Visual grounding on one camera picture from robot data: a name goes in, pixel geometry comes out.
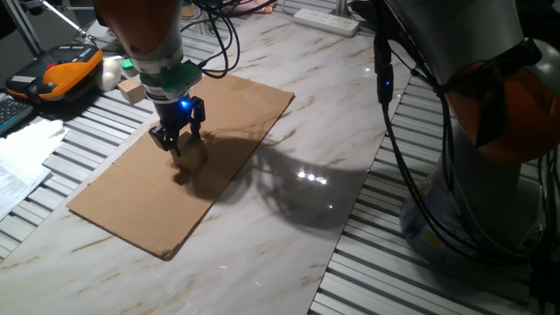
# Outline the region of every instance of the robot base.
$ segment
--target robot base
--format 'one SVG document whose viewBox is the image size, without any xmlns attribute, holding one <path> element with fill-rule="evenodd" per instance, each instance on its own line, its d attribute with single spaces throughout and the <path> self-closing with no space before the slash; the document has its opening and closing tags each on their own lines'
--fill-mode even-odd
<svg viewBox="0 0 560 315">
<path fill-rule="evenodd" d="M 455 192 L 448 193 L 445 188 L 440 158 L 434 173 L 419 187 L 424 203 L 448 230 L 482 251 L 503 257 L 523 251 L 528 247 L 530 236 L 538 233 L 540 186 L 519 180 L 520 164 L 488 162 L 459 127 L 454 130 L 454 135 Z M 402 206 L 400 222 L 407 242 L 428 261 L 448 268 L 464 269 L 477 265 L 447 247 L 433 233 L 411 198 Z M 439 232 L 455 248 L 470 256 L 478 254 L 445 232 Z"/>
</svg>

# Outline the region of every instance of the metal grating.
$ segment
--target metal grating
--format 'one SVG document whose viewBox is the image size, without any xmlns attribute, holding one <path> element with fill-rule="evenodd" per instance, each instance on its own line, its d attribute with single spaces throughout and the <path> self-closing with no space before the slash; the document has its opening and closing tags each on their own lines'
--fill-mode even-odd
<svg viewBox="0 0 560 315">
<path fill-rule="evenodd" d="M 439 159 L 442 120 L 438 98 L 423 82 L 411 79 L 392 123 L 417 184 Z M 522 167 L 521 178 L 538 182 L 535 163 Z M 385 137 L 309 314 L 527 313 L 528 270 L 457 272 L 438 268 L 414 252 L 399 225 L 408 196 Z"/>
</svg>

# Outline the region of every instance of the white cable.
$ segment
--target white cable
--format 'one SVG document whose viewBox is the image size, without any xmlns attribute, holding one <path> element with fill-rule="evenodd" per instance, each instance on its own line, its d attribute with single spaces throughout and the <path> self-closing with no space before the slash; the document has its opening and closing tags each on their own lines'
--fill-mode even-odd
<svg viewBox="0 0 560 315">
<path fill-rule="evenodd" d="M 293 16 L 294 16 L 293 13 L 289 13 L 288 11 L 286 11 L 285 5 L 286 5 L 286 2 L 287 2 L 287 1 L 288 1 L 288 0 L 283 0 L 283 2 L 282 2 L 282 11 L 283 11 L 285 14 L 287 14 L 287 15 L 293 17 Z"/>
</svg>

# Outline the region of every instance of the white paper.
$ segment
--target white paper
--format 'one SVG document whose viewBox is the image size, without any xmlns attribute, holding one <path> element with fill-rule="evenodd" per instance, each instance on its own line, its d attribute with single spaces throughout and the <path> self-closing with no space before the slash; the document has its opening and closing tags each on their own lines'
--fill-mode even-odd
<svg viewBox="0 0 560 315">
<path fill-rule="evenodd" d="M 49 174 L 43 162 L 66 133 L 62 121 L 43 120 L 0 139 L 0 220 Z"/>
<path fill-rule="evenodd" d="M 0 221 L 41 184 L 49 173 L 49 169 L 42 165 L 34 167 L 32 171 L 23 171 L 0 157 Z"/>
</svg>

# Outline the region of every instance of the desk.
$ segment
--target desk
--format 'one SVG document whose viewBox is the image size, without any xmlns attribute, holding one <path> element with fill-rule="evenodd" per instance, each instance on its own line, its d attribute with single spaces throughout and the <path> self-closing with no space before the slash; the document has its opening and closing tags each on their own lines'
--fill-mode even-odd
<svg viewBox="0 0 560 315">
<path fill-rule="evenodd" d="M 385 133 L 373 40 L 273 16 L 251 17 L 239 34 L 234 74 L 296 99 L 177 256 L 162 262 L 69 213 L 65 200 L 0 264 L 0 313 L 307 312 Z M 393 110 L 409 77 L 395 63 Z M 152 115 L 68 198 L 157 119 Z M 327 184 L 300 179 L 300 172 Z"/>
</svg>

